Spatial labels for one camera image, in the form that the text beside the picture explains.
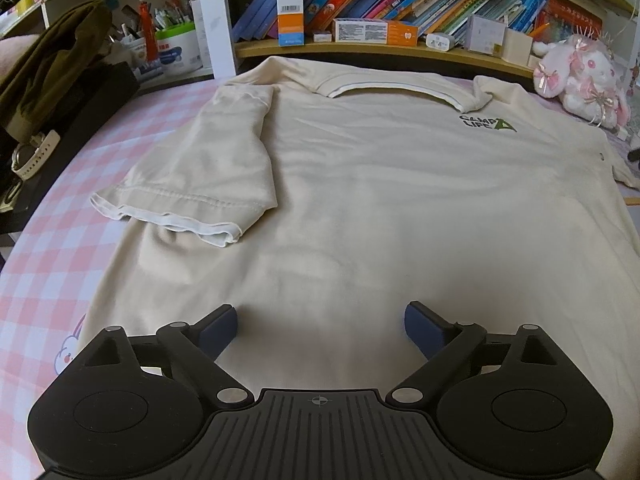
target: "green triangle logo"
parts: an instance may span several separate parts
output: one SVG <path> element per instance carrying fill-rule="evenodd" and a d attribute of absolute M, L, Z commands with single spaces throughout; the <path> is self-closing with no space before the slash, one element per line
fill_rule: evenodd
<path fill-rule="evenodd" d="M 514 132 L 517 132 L 517 130 L 504 119 L 497 120 L 497 123 L 495 123 L 494 126 L 494 130 L 513 130 Z"/>

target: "bed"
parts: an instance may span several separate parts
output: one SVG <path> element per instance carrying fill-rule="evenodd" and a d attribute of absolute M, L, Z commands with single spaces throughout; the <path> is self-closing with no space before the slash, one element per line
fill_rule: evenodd
<path fill-rule="evenodd" d="M 130 102 L 66 168 L 16 243 L 0 274 L 0 478 L 40 473 L 26 434 L 29 410 L 75 355 L 84 314 L 124 232 L 124 222 L 95 212 L 89 195 L 120 181 L 215 90 L 215 81 L 199 82 Z"/>

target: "pink bow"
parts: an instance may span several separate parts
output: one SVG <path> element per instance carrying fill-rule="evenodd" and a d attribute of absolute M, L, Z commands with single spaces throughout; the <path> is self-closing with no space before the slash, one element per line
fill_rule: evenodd
<path fill-rule="evenodd" d="M 598 89 L 593 84 L 593 79 L 590 77 L 588 84 L 582 85 L 580 87 L 580 95 L 584 98 L 584 102 L 587 104 L 597 103 L 600 106 L 600 121 L 598 122 L 598 126 L 602 124 L 606 115 L 607 108 L 613 110 L 616 105 L 614 101 L 616 97 L 615 91 L 612 89 L 604 89 L 602 92 L 598 92 Z M 593 124 L 596 121 L 596 116 L 593 116 L 593 119 L 589 124 Z"/>
<path fill-rule="evenodd" d="M 538 81 L 538 88 L 540 91 L 544 92 L 545 88 L 551 88 L 552 90 L 558 86 L 560 82 L 560 76 L 558 75 L 558 70 L 554 70 L 549 73 L 546 70 L 546 67 L 538 62 L 538 66 L 533 71 L 533 77 L 539 77 L 540 81 Z"/>
<path fill-rule="evenodd" d="M 578 35 L 572 36 L 571 42 L 574 46 L 575 52 L 571 54 L 569 63 L 571 64 L 571 70 L 573 72 L 579 72 L 584 69 L 582 54 L 594 50 L 595 42 Z"/>

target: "camp life logo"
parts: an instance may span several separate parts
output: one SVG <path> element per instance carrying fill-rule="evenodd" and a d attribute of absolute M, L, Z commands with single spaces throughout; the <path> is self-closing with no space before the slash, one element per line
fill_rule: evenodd
<path fill-rule="evenodd" d="M 517 132 L 517 130 L 504 119 L 469 117 L 466 115 L 460 115 L 460 119 L 463 123 L 465 123 L 467 126 L 471 126 L 472 128 L 489 128 L 490 130 L 513 130 L 514 132 Z"/>

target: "crosshair marking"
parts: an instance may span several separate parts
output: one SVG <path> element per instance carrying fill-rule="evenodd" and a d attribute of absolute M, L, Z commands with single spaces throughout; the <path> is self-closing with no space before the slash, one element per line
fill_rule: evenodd
<path fill-rule="evenodd" d="M 322 395 L 318 395 L 317 397 L 314 397 L 313 399 L 309 399 L 312 403 L 314 403 L 316 406 L 324 406 L 326 403 L 329 402 L 329 399 L 327 399 L 326 397 L 323 397 Z"/>

